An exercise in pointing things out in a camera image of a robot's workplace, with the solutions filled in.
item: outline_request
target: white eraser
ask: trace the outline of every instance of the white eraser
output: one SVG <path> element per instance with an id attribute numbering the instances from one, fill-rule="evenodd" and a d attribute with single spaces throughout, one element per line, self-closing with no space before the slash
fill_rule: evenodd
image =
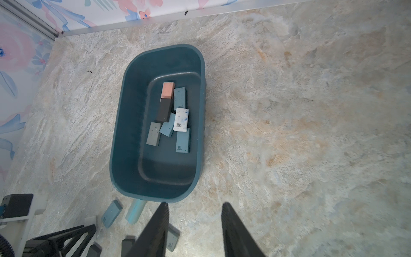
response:
<path id="1" fill-rule="evenodd" d="M 177 108 L 175 110 L 174 131 L 187 132 L 188 109 Z"/>

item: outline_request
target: floral wallpaper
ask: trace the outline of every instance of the floral wallpaper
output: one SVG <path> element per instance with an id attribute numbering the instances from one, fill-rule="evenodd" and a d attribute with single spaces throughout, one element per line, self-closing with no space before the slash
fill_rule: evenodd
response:
<path id="1" fill-rule="evenodd" d="M 247 0 L 17 0 L 58 32 Z"/>
<path id="2" fill-rule="evenodd" d="M 0 10 L 0 189 L 53 42 Z"/>

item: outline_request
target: scattered block on floor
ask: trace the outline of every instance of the scattered block on floor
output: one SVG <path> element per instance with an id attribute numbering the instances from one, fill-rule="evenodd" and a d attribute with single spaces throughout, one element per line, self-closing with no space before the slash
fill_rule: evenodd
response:
<path id="1" fill-rule="evenodd" d="M 161 91 L 161 98 L 173 98 L 174 82 L 164 82 L 163 90 Z"/>
<path id="2" fill-rule="evenodd" d="M 121 241 L 121 257 L 126 256 L 135 242 L 136 240 L 131 238 L 126 238 Z"/>
<path id="3" fill-rule="evenodd" d="M 88 249 L 87 257 L 100 257 L 101 252 L 97 245 L 91 245 Z"/>
<path id="4" fill-rule="evenodd" d="M 148 131 L 146 144 L 152 145 L 152 146 L 158 146 L 158 142 L 160 141 L 160 128 L 161 128 L 160 123 L 152 122 L 150 124 L 150 130 Z"/>
<path id="5" fill-rule="evenodd" d="M 177 108 L 186 108 L 185 107 L 185 88 L 176 88 L 174 89 L 174 110 Z"/>
<path id="6" fill-rule="evenodd" d="M 166 243 L 166 248 L 170 251 L 173 252 L 175 249 L 175 246 L 177 245 L 178 237 L 180 236 L 180 233 L 176 230 L 174 230 L 172 227 L 169 226 L 169 229 L 167 231 L 167 243 Z"/>
<path id="7" fill-rule="evenodd" d="M 106 228 L 109 228 L 113 224 L 115 218 L 117 218 L 122 209 L 123 207 L 121 207 L 120 203 L 117 200 L 114 200 L 110 204 L 109 208 L 106 210 L 102 217 L 102 222 Z"/>
<path id="8" fill-rule="evenodd" d="M 188 109 L 177 108 L 175 111 L 174 131 L 187 132 Z"/>
<path id="9" fill-rule="evenodd" d="M 161 125 L 160 133 L 163 135 L 166 135 L 168 137 L 171 137 L 173 134 L 173 127 L 174 127 L 174 119 L 175 119 L 175 114 L 170 113 L 170 119 L 168 122 L 164 122 L 163 125 Z"/>
<path id="10" fill-rule="evenodd" d="M 173 99 L 162 98 L 157 112 L 157 121 L 168 122 L 170 119 L 171 107 Z"/>
<path id="11" fill-rule="evenodd" d="M 187 132 L 177 131 L 177 142 L 175 144 L 175 151 L 177 153 L 190 152 L 190 129 Z"/>

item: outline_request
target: black metal frame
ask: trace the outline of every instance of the black metal frame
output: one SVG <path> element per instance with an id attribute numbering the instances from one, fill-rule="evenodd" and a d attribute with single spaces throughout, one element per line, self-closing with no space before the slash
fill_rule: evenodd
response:
<path id="1" fill-rule="evenodd" d="M 81 225 L 32 238 L 26 242 L 23 257 L 51 257 L 59 252 L 62 257 L 65 257 L 85 233 L 87 233 L 87 236 L 72 255 L 72 257 L 80 257 L 88 242 L 90 242 L 94 233 L 96 233 L 95 225 L 87 227 Z M 64 242 L 69 239 L 71 239 L 70 242 L 65 246 Z"/>
<path id="2" fill-rule="evenodd" d="M 169 206 L 161 203 L 125 257 L 164 257 L 169 229 Z"/>

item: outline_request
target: marble floor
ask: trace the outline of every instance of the marble floor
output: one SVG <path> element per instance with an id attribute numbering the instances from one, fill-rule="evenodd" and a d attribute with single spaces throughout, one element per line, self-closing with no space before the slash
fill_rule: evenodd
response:
<path id="1" fill-rule="evenodd" d="M 122 77 L 139 53 L 187 43 L 206 64 L 203 174 L 169 205 L 166 256 L 223 256 L 230 202 L 268 256 L 411 255 L 411 2 L 316 0 L 57 39 L 6 181 L 48 195 L 30 236 L 101 217 L 102 257 L 135 225 L 111 184 Z"/>

